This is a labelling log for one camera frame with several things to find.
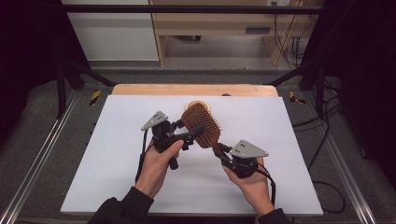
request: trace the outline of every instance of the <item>metal bracket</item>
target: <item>metal bracket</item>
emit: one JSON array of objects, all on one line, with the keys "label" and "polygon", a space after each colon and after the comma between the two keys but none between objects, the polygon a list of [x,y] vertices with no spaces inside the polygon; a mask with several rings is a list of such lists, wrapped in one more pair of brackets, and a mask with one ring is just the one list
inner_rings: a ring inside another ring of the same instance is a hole
[{"label": "metal bracket", "polygon": [[257,158],[269,156],[268,152],[243,139],[233,147],[233,149],[230,151],[230,154],[238,158]]},{"label": "metal bracket", "polygon": [[145,131],[157,124],[160,124],[164,121],[168,120],[168,116],[166,116],[162,111],[157,111],[154,116],[142,127],[142,131]]}]

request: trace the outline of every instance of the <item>hand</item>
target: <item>hand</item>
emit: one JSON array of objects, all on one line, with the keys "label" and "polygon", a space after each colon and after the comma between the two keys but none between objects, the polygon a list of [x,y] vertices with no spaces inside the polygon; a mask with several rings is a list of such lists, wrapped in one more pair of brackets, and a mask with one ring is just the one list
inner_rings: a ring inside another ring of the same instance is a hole
[{"label": "hand", "polygon": [[178,156],[183,144],[183,140],[178,140],[163,153],[157,152],[155,146],[149,148],[146,152],[142,173],[134,187],[150,198],[154,198],[163,186],[169,160]]},{"label": "hand", "polygon": [[[257,162],[261,165],[264,164],[262,157],[257,158]],[[251,177],[239,179],[231,169],[225,166],[223,168],[230,180],[242,190],[245,199],[254,208],[257,215],[261,217],[274,211],[275,208],[271,203],[268,193],[266,176],[255,172]]]}]

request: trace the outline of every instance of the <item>wooden hairbrush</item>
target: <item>wooden hairbrush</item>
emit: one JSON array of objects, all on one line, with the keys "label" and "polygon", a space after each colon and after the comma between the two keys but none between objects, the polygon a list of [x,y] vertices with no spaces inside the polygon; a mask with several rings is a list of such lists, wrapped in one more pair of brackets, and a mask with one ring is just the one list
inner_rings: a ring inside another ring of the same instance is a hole
[{"label": "wooden hairbrush", "polygon": [[199,103],[191,105],[184,111],[181,120],[190,132],[204,127],[204,132],[195,138],[200,147],[219,148],[220,126],[204,105]]}]

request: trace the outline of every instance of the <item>white paper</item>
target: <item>white paper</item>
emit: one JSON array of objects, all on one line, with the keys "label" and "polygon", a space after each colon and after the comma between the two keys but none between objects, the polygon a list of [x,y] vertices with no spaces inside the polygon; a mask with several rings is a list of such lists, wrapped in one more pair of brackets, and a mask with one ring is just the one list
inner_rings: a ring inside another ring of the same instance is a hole
[{"label": "white paper", "polygon": [[[276,207],[291,216],[323,214],[282,98],[237,96],[108,96],[61,211],[92,214],[108,198],[121,200],[134,185],[141,127],[158,110],[176,121],[195,100],[209,103],[222,129],[221,143],[233,147],[245,139],[269,153],[264,163],[276,182]],[[178,169],[167,172],[149,210],[152,215],[255,215],[211,148],[194,143],[177,160]]]}]

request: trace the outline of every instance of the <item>wrist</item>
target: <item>wrist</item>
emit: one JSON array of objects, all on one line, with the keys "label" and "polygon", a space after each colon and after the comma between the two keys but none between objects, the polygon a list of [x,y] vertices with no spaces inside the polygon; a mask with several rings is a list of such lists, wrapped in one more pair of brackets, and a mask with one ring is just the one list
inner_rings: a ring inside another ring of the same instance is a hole
[{"label": "wrist", "polygon": [[150,197],[151,199],[154,198],[153,195],[151,195],[151,190],[147,187],[145,187],[146,185],[144,184],[140,184],[139,181],[137,181],[137,183],[134,185],[134,187],[139,190],[140,192],[146,194],[148,197]]},{"label": "wrist", "polygon": [[266,203],[260,203],[255,206],[253,206],[254,210],[256,211],[257,215],[259,217],[265,216],[268,213],[272,212],[275,210],[274,206],[272,205],[271,202],[266,202]]}]

